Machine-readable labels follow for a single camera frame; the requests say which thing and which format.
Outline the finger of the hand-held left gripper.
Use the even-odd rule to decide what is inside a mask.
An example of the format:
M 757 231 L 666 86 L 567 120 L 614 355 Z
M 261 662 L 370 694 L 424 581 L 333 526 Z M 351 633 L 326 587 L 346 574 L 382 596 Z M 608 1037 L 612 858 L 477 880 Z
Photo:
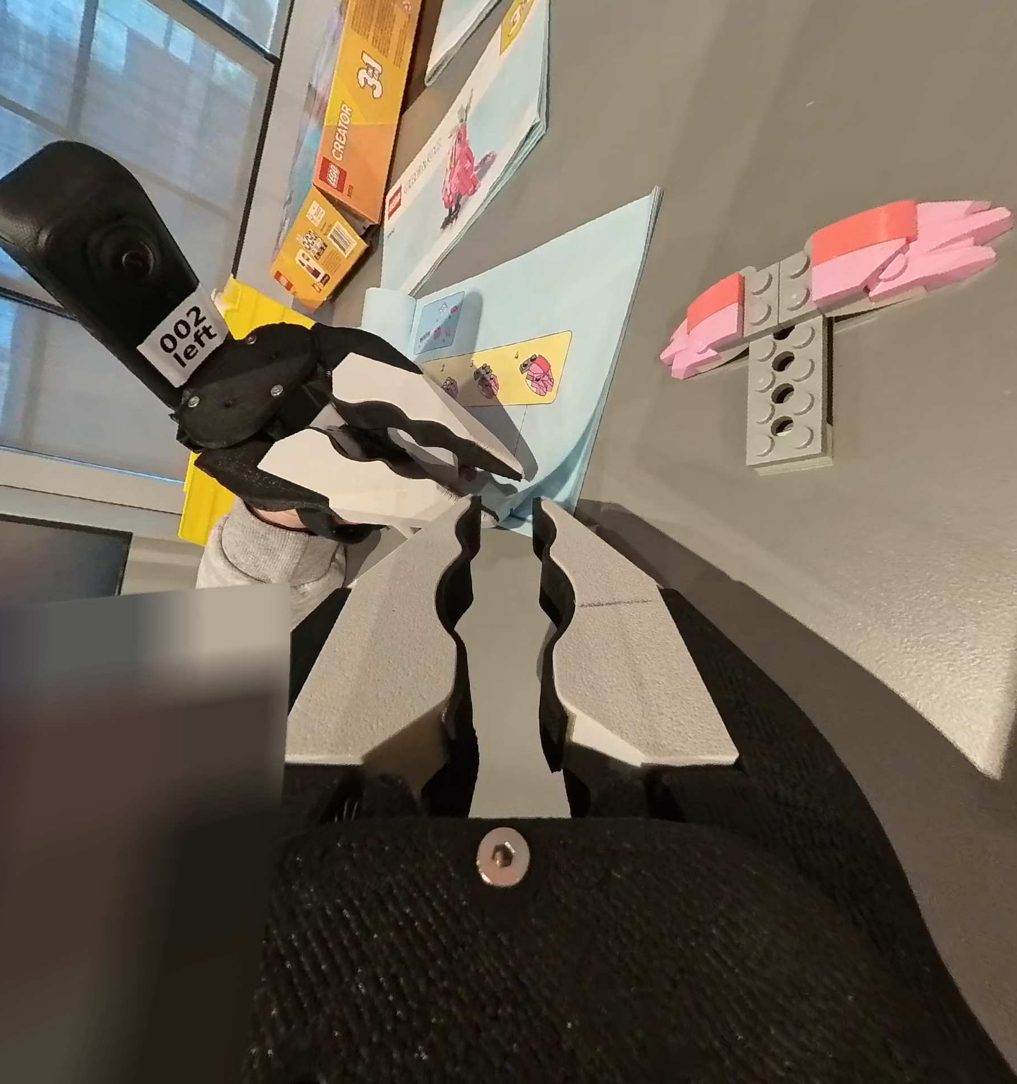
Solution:
M 510 476 L 509 449 L 481 427 L 401 426 L 401 431 L 421 448 L 440 448 L 469 466 Z M 454 508 L 460 495 L 408 453 L 404 459 L 404 465 L 394 466 L 383 456 L 349 457 L 332 433 L 310 427 L 271 444 L 259 468 L 325 496 L 344 522 L 420 529 Z
M 327 417 L 317 418 L 308 428 L 329 430 L 336 446 L 349 457 L 383 456 L 391 465 L 402 466 L 408 453 L 437 481 L 448 482 L 445 465 L 438 460 L 419 459 L 415 449 L 451 453 L 440 448 L 421 448 L 401 431 L 401 426 L 481 427 L 495 437 L 379 337 L 356 330 L 309 330 L 309 336 L 316 371 L 326 377 L 329 396 Z M 475 472 L 519 481 L 525 470 L 517 456 L 509 452 L 509 477 L 480 470 L 451 455 L 461 466 Z

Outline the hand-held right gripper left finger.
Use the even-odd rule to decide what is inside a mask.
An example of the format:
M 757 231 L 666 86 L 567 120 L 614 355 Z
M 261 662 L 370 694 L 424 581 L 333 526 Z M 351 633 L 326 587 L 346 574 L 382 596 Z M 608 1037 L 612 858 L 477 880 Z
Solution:
M 477 752 L 466 647 L 480 503 L 463 496 L 355 579 L 289 708 L 289 764 L 451 764 Z

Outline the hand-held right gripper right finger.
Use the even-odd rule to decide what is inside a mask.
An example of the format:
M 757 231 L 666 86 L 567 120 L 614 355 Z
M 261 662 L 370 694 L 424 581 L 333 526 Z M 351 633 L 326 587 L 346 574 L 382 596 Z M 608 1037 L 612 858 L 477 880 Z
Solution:
M 543 649 L 540 727 L 550 767 L 597 754 L 621 767 L 732 766 L 738 752 L 662 589 L 546 496 L 532 509 Z

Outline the pink and grey brick assembly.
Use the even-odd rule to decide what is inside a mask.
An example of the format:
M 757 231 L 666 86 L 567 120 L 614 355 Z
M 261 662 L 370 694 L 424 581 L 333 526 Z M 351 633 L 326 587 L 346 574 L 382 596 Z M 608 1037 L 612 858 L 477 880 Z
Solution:
M 977 199 L 901 199 L 855 212 L 777 263 L 746 266 L 703 291 L 660 360 L 679 380 L 747 362 L 748 468 L 829 462 L 837 323 L 976 278 L 1014 225 L 1009 208 Z

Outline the person's left forearm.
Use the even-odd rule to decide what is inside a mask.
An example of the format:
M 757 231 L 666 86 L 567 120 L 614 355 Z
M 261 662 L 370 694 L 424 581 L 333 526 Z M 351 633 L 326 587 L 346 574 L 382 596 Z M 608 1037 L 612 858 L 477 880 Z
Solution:
M 291 589 L 298 598 L 342 588 L 347 550 L 340 543 L 259 522 L 245 503 L 236 499 L 213 528 L 199 559 L 196 588 L 275 584 Z

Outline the grey desk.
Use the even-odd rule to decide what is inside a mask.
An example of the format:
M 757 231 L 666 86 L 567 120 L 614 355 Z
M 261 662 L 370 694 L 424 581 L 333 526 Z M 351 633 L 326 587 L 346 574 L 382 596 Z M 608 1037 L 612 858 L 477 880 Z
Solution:
M 548 133 L 428 291 L 662 191 L 579 506 L 823 731 L 1017 1073 L 1017 2 L 552 2 Z M 831 464 L 745 466 L 699 292 L 901 198 L 1015 225 L 835 332 Z

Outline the yellow plastic bin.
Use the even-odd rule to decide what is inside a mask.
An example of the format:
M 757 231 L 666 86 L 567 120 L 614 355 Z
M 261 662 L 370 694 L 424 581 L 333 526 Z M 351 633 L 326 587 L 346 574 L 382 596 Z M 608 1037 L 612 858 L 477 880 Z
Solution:
M 237 339 L 247 337 L 260 327 L 285 323 L 310 330 L 314 321 L 289 309 L 288 305 L 263 295 L 261 291 L 229 278 L 213 300 L 224 318 L 226 325 Z M 213 528 L 233 507 L 235 496 L 196 465 L 191 454 L 184 481 L 184 504 L 178 525 L 178 537 L 204 549 Z

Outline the open light blue instruction booklet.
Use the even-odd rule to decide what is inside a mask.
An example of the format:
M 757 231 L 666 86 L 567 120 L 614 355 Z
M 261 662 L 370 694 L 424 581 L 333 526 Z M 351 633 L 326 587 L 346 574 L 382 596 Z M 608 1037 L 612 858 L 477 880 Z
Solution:
M 361 330 L 401 350 L 519 460 L 523 481 L 478 477 L 505 530 L 531 535 L 537 496 L 577 504 L 661 199 L 654 188 L 423 297 L 365 292 Z

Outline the white flamingo instruction booklet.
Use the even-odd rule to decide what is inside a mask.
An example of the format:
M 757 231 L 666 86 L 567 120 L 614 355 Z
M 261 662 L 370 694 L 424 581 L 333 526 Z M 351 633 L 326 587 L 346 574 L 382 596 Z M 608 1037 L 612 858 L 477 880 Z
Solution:
M 417 291 L 545 134 L 549 7 L 509 7 L 445 117 L 389 188 L 383 289 Z

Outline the orange toy brick box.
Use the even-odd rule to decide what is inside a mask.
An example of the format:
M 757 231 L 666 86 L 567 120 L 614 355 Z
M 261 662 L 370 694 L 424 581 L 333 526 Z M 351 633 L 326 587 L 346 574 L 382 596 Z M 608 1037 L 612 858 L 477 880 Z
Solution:
M 270 272 L 314 312 L 382 223 L 421 1 L 321 2 L 323 28 Z

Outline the dark screen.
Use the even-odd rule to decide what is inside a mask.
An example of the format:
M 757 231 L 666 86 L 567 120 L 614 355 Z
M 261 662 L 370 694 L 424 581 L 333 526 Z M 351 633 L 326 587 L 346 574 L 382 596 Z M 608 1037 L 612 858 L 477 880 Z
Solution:
M 0 514 L 0 608 L 115 597 L 128 532 Z

